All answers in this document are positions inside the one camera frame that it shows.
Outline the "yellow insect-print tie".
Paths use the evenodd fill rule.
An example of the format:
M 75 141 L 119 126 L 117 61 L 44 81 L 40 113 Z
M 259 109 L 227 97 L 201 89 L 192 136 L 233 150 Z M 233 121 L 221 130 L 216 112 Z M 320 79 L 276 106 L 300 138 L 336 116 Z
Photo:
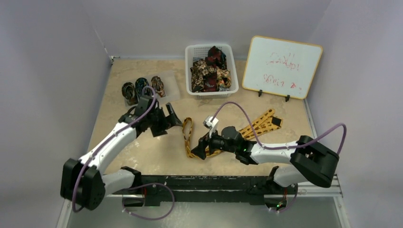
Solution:
M 252 132 L 252 128 L 257 133 L 257 136 L 264 135 L 269 132 L 281 129 L 283 119 L 275 116 L 274 114 L 275 114 L 274 109 L 268 109 L 260 117 L 258 117 L 252 122 L 252 127 L 248 125 L 243 129 L 241 129 L 240 133 L 243 136 L 243 138 L 248 140 L 255 138 Z M 191 152 L 190 149 L 192 129 L 193 129 L 192 118 L 190 117 L 185 118 L 182 124 L 182 133 L 184 137 L 186 156 L 188 158 L 197 157 L 194 153 Z

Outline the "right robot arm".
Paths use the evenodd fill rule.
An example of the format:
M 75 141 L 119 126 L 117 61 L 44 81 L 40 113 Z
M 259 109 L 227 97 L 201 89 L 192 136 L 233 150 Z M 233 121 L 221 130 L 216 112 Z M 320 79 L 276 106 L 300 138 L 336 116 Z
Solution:
M 336 152 L 306 135 L 284 144 L 259 145 L 257 141 L 245 139 L 233 126 L 225 127 L 221 134 L 206 133 L 191 150 L 192 154 L 203 160 L 207 153 L 216 151 L 231 152 L 245 165 L 285 164 L 267 180 L 267 188 L 272 193 L 279 193 L 291 184 L 305 181 L 329 188 L 339 161 Z

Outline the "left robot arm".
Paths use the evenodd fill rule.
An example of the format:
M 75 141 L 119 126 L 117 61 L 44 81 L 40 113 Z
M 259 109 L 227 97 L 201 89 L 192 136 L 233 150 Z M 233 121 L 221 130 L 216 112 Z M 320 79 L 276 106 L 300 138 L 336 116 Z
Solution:
M 142 188 L 141 172 L 124 166 L 115 173 L 105 174 L 106 168 L 116 156 L 141 133 L 150 130 L 153 137 L 167 134 L 174 126 L 182 126 L 172 105 L 166 104 L 168 115 L 159 106 L 157 99 L 150 96 L 140 98 L 119 119 L 112 131 L 91 151 L 79 159 L 68 159 L 62 170 L 60 196 L 70 200 L 73 211 L 81 208 L 96 209 L 105 196 L 126 190 L 137 194 Z

